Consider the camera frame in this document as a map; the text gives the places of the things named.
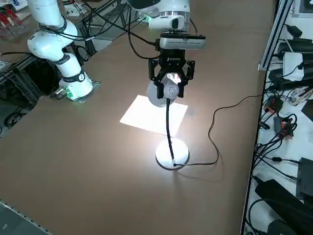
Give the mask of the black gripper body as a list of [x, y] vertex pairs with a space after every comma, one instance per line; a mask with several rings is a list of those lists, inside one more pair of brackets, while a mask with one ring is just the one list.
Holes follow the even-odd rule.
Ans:
[[186, 63], [185, 50], [183, 49], [160, 49], [159, 65], [162, 72], [178, 73]]

